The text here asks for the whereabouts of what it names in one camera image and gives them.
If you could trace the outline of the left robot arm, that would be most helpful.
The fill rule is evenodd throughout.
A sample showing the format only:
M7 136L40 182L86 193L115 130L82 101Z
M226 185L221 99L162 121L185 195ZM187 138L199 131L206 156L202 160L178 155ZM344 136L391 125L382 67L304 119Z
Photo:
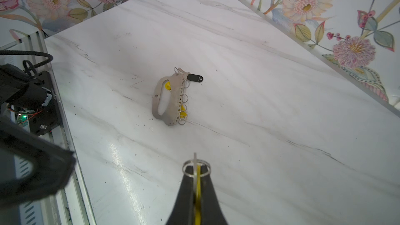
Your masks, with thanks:
M61 115L49 72L27 75L18 67L1 66L1 103L26 120L1 116L1 150L28 161L29 173L1 181L1 208L37 201L63 189L72 176L74 153L41 138L61 124Z

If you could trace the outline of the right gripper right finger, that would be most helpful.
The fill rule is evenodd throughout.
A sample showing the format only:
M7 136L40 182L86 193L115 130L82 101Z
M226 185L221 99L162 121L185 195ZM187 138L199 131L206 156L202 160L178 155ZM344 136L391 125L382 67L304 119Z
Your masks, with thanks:
M228 225L219 205L210 173L207 166L201 166L203 175L200 177L201 225Z

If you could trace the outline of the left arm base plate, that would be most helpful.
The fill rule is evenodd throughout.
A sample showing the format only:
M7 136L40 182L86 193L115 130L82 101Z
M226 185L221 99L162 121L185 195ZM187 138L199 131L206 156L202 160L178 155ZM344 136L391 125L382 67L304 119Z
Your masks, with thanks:
M48 105L42 107L28 121L30 132L36 136L41 136L58 127L62 119L51 74L48 71L42 71L37 76L40 82L39 86L52 95Z

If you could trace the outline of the steel key holder plate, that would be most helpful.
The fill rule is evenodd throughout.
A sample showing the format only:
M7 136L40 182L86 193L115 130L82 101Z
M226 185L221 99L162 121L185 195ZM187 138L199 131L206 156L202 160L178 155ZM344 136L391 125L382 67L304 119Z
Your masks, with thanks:
M187 105L185 99L188 99L186 89L190 86L187 79L189 73L181 68L174 68L174 74L169 77L161 78L155 87L152 100L153 117L162 120L168 126L176 124L184 125L187 121ZM163 114L158 112L162 91L165 88L164 84L170 83L170 99L166 110Z

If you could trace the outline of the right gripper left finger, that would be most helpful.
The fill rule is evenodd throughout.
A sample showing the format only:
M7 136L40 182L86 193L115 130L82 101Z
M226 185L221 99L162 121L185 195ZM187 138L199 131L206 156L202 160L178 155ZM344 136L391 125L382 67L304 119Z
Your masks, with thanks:
M166 225L194 224L194 169L192 165L183 170L177 198Z

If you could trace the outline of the large yellow key tag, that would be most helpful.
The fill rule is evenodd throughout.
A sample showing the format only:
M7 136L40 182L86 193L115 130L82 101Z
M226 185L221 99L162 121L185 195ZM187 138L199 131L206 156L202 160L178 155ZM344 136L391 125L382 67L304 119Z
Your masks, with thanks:
M197 153L195 152L193 155L193 159L187 160L183 163L182 172L185 176L193 179L193 225L200 225L202 219L202 211L201 211L201 199L202 199L202 190L201 190L201 178L210 175L211 166L208 162L198 159Z

